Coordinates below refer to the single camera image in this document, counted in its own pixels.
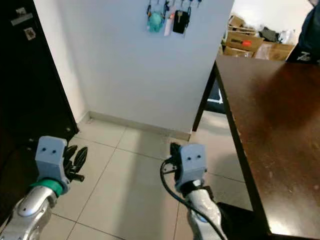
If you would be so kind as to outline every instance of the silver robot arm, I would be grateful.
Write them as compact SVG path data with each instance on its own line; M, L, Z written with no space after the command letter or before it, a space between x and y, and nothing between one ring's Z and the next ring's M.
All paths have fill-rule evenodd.
M188 211L188 219L195 240L226 240L222 229L222 215L204 185L206 172L205 147L201 144L170 145L171 157L163 162L160 176L165 189ZM164 179L165 174L175 173L175 189L184 199L173 193Z
M77 146L66 147L65 139L51 136L39 139L35 155L39 177L28 194L15 205L0 233L0 240L39 240L57 198L69 191L73 179L84 180L77 172L86 161L88 148L78 151L73 164L70 158Z

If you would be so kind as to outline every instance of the dark wooden door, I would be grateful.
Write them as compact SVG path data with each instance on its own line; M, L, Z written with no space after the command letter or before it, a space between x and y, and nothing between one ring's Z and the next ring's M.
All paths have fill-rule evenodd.
M37 140L77 132L32 0L7 0L0 14L0 224L37 178Z

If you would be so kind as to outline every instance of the hanging item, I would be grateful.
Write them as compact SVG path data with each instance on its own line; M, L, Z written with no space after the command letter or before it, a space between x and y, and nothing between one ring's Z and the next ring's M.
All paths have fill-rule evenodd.
M170 10L169 1L166 0L163 6L163 21L166 19L167 11L169 10Z
M201 2L202 2L202 0L198 0L198 6L197 6L197 8L199 8Z
M191 4L192 4L192 1L193 1L193 0L190 0L190 4L189 4L189 7L188 7L188 22L186 23L185 28L188 27L189 22L190 22L190 18L191 18Z
M151 0L149 0L149 5L146 10L146 14L148 16L147 29L151 33L158 33L164 24L164 17L161 12L151 12L151 8Z
M178 34L183 34L189 24L189 20L190 17L188 12L180 10L175 11L173 31Z
M169 36L172 31L172 26L174 24L175 13L171 13L169 18L165 22L164 36Z

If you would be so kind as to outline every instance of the dark brown table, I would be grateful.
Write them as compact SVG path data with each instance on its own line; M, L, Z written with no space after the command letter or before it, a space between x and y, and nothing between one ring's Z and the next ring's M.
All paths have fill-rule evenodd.
M265 230L320 239L320 66L219 56L214 72Z

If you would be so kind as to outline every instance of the tile floor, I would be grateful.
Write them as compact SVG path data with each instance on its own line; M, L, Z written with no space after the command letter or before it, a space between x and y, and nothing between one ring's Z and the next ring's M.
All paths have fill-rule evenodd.
M41 240L193 239L187 209L159 176L170 142L186 141L95 119L79 128L70 144L88 146L85 181L58 199ZM226 116L205 111L190 142L207 146L205 178L216 201L251 209Z

